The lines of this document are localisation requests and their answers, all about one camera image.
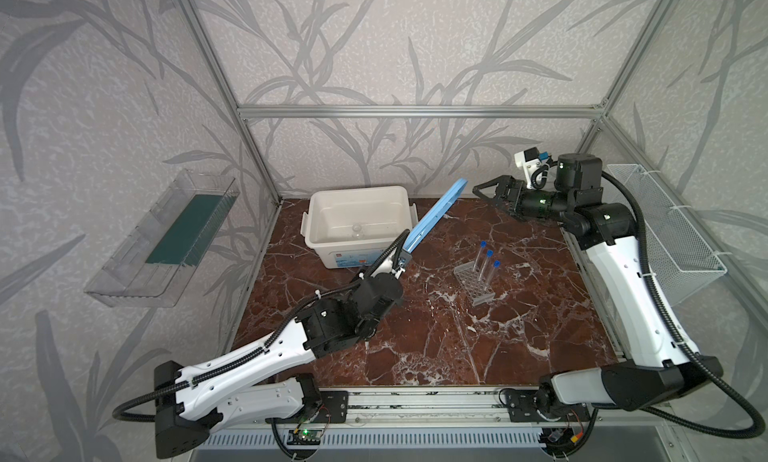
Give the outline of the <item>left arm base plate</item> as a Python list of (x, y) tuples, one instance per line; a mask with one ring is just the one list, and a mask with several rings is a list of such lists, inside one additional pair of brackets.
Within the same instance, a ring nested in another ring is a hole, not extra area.
[(301, 423), (344, 423), (349, 408), (348, 391), (321, 390), (304, 403), (296, 415)]

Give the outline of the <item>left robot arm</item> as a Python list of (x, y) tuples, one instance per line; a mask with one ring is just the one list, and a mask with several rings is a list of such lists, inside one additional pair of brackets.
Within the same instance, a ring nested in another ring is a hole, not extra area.
[(403, 293), (392, 273), (361, 273), (346, 286), (302, 300), (255, 342), (197, 365), (157, 366), (153, 391), (119, 404), (112, 417), (152, 424), (156, 456), (169, 459), (239, 422), (313, 416), (321, 395), (312, 377), (275, 384), (269, 378), (370, 339)]

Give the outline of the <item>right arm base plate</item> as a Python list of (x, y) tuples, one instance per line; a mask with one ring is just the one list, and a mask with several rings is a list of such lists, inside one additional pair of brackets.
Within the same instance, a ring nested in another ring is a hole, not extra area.
[(507, 388), (501, 395), (501, 400), (508, 412), (511, 422), (544, 422), (536, 406), (536, 391)]

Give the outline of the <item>blue plastic lid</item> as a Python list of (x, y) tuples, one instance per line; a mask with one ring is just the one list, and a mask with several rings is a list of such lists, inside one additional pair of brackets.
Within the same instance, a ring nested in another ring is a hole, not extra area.
[(410, 231), (403, 244), (403, 250), (413, 253), (423, 239), (437, 225), (442, 217), (458, 200), (464, 191), (468, 181), (464, 178), (458, 179), (451, 188), (444, 193), (442, 197), (429, 209), (429, 211), (418, 221)]

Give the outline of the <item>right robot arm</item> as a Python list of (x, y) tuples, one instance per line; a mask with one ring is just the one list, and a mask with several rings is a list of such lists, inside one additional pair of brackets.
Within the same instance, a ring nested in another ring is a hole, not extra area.
[[(648, 250), (648, 226), (631, 191), (590, 154), (548, 160), (527, 180), (502, 175), (473, 187), (480, 200), (510, 217), (553, 221), (573, 235), (596, 267), (624, 327), (626, 361), (555, 373), (540, 380), (541, 413), (575, 405), (641, 410), (690, 430), (726, 439), (752, 439), (766, 430), (761, 412), (723, 380), (722, 366), (705, 356), (680, 325), (657, 283)], [(751, 423), (720, 428), (658, 409), (712, 384), (739, 406)]]

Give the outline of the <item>clear test tube rack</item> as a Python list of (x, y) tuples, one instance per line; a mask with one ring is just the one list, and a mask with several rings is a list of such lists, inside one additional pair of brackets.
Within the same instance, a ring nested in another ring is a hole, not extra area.
[(478, 306), (493, 301), (496, 294), (480, 278), (473, 262), (461, 264), (453, 269), (453, 274), (466, 292), (471, 304)]

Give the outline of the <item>blue-capped test tube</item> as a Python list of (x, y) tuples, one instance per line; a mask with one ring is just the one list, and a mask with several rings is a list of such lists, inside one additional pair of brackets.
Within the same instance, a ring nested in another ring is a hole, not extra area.
[(491, 249), (488, 249), (484, 254), (482, 263), (480, 264), (479, 270), (478, 270), (478, 280), (480, 282), (484, 282), (486, 280), (487, 272), (489, 271), (489, 268), (492, 266), (493, 254), (494, 252)]
[(483, 278), (484, 287), (486, 289), (489, 289), (491, 287), (491, 284), (499, 270), (500, 265), (501, 265), (501, 262), (499, 260), (494, 260), (493, 263), (489, 266)]
[(482, 265), (486, 258), (486, 253), (487, 253), (487, 242), (481, 241), (472, 265), (472, 270), (475, 273), (479, 273), (481, 271)]

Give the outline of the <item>white plastic bin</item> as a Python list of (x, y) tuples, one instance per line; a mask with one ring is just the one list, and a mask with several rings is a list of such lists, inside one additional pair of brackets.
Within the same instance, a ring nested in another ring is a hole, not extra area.
[(329, 190), (312, 195), (300, 233), (326, 268), (355, 268), (372, 263), (417, 220), (401, 186)]

